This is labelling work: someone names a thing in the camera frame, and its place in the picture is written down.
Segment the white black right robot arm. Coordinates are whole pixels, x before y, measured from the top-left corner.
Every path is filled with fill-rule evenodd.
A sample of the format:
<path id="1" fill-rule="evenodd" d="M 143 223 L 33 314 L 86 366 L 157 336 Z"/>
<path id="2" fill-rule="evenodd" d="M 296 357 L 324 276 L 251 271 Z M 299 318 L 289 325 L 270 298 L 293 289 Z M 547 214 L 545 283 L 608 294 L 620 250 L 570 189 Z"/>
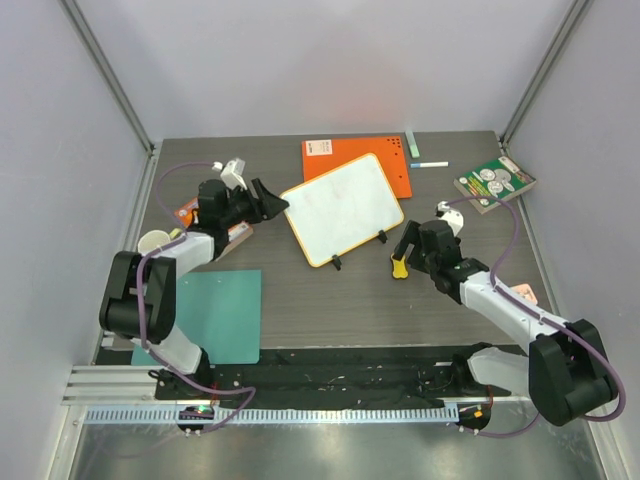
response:
<path id="1" fill-rule="evenodd" d="M 427 274 L 436 289 L 505 332 L 517 357 L 484 347 L 456 365 L 451 380 L 465 395 L 486 384 L 528 396 L 549 423 L 563 426 L 623 394 L 597 328 L 569 322 L 514 293 L 481 261 L 461 253 L 456 230 L 442 218 L 409 221 L 392 255 L 392 275 Z"/>

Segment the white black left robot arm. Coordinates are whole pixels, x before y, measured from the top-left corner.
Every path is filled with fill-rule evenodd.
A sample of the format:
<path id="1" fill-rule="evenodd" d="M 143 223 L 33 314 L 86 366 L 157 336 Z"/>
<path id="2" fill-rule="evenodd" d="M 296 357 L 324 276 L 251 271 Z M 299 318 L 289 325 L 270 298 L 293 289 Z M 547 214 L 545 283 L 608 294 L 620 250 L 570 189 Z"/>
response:
<path id="1" fill-rule="evenodd" d="M 98 316 L 101 328 L 138 341 L 193 399 L 211 391 L 213 375 L 206 351 L 176 325 L 178 279 L 217 260 L 230 244 L 230 228 L 271 220 L 289 207 L 261 180 L 251 184 L 247 189 L 230 188 L 221 180 L 202 182 L 185 231 L 146 254 L 116 253 L 108 275 Z"/>

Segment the yellow bone-shaped eraser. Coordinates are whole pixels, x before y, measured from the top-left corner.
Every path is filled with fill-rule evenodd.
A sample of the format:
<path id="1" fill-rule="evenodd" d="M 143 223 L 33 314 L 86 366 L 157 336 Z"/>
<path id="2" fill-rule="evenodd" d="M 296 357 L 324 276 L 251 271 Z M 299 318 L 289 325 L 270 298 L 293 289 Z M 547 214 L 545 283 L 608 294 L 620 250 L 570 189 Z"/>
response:
<path id="1" fill-rule="evenodd" d="M 402 256 L 401 258 L 395 258 L 391 256 L 391 264 L 392 264 L 392 278 L 394 280 L 404 280 L 409 276 L 406 257 Z"/>

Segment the yellow-framed whiteboard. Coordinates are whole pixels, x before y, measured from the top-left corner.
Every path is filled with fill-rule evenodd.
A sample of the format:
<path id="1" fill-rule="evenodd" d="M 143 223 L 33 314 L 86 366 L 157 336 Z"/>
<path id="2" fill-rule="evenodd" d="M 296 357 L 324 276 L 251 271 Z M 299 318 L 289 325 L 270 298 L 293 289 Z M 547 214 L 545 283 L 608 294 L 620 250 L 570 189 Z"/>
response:
<path id="1" fill-rule="evenodd" d="M 284 211 L 308 264 L 331 263 L 401 225 L 401 209 L 377 157 L 367 154 L 280 195 Z"/>

